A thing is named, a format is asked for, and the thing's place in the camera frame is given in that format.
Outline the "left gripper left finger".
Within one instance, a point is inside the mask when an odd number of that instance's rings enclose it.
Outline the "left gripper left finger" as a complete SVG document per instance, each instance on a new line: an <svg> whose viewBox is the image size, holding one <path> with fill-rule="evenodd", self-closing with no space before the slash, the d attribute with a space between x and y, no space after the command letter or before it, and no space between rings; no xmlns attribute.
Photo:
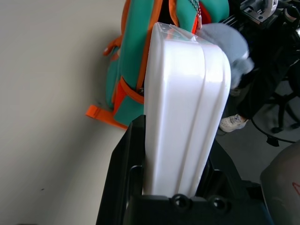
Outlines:
<svg viewBox="0 0 300 225"><path fill-rule="evenodd" d="M132 195L141 195L146 116L134 119L111 154L97 225L122 225Z"/></svg>

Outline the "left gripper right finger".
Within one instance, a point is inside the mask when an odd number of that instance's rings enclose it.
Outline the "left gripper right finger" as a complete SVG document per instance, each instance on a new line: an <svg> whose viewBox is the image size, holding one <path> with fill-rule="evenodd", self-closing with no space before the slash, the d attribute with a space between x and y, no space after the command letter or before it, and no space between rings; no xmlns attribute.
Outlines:
<svg viewBox="0 0 300 225"><path fill-rule="evenodd" d="M219 195L227 199L264 202L261 185L243 180L233 160L218 142L211 147L196 195L206 199Z"/></svg>

